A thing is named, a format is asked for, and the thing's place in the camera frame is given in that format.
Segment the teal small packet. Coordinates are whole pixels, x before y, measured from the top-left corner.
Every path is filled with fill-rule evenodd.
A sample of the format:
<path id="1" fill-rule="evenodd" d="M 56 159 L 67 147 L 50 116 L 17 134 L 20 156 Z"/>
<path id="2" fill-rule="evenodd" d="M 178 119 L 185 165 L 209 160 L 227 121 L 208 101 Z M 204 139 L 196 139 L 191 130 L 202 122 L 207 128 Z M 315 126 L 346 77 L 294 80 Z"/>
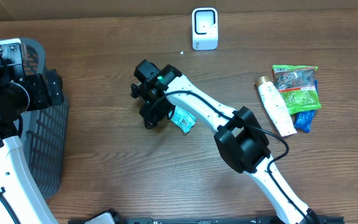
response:
<path id="1" fill-rule="evenodd" d="M 168 119 L 177 125 L 185 134 L 190 132 L 197 120 L 195 116 L 179 106 L 176 106 L 173 111 L 169 112 Z"/>

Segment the white tube gold cap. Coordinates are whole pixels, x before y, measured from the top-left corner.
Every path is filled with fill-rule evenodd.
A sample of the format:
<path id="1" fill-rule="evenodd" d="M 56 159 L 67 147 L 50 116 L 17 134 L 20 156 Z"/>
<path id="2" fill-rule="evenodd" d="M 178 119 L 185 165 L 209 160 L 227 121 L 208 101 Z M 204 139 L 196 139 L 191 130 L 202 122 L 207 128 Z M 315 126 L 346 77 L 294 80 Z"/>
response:
<path id="1" fill-rule="evenodd" d="M 281 137 L 291 136 L 297 131 L 284 99 L 268 76 L 255 82 L 262 104 Z"/>

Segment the green red snack bag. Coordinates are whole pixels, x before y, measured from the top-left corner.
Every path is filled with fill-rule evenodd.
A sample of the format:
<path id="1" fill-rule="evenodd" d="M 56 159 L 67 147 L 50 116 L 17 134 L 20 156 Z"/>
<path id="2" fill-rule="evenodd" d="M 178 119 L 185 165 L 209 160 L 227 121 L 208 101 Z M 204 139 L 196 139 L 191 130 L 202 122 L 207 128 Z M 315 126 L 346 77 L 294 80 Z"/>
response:
<path id="1" fill-rule="evenodd" d="M 274 84 L 291 115 L 321 109 L 315 73 L 318 67 L 308 65 L 273 65 Z"/>

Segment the blue snack packet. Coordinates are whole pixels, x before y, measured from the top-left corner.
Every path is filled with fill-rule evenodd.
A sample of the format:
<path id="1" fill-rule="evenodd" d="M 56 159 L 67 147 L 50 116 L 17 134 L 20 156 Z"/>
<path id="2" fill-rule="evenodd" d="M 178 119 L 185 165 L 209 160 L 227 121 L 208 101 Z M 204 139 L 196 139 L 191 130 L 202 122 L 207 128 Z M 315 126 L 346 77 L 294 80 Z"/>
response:
<path id="1" fill-rule="evenodd" d="M 296 113 L 294 126 L 304 133 L 309 133 L 316 110 L 321 106 L 318 98 L 318 81 L 314 80 L 313 86 L 311 83 L 302 85 L 296 99 L 300 108 Z"/>

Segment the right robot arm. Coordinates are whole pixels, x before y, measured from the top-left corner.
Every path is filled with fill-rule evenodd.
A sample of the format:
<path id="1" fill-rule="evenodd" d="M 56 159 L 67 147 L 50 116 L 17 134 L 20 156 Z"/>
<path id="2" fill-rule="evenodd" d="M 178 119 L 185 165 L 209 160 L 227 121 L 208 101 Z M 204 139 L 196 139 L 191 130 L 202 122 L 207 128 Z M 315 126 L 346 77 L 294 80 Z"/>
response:
<path id="1" fill-rule="evenodd" d="M 286 141 L 262 129 L 253 112 L 226 106 L 198 89 L 177 68 L 159 69 L 148 60 L 134 71 L 138 84 L 131 85 L 131 96 L 142 98 L 140 115 L 147 129 L 171 118 L 182 108 L 203 122 L 213 133 L 219 154 L 234 171 L 247 174 L 268 198 L 283 223 L 318 223 L 317 214 L 304 203 L 279 172 L 268 145 L 269 136 Z"/>

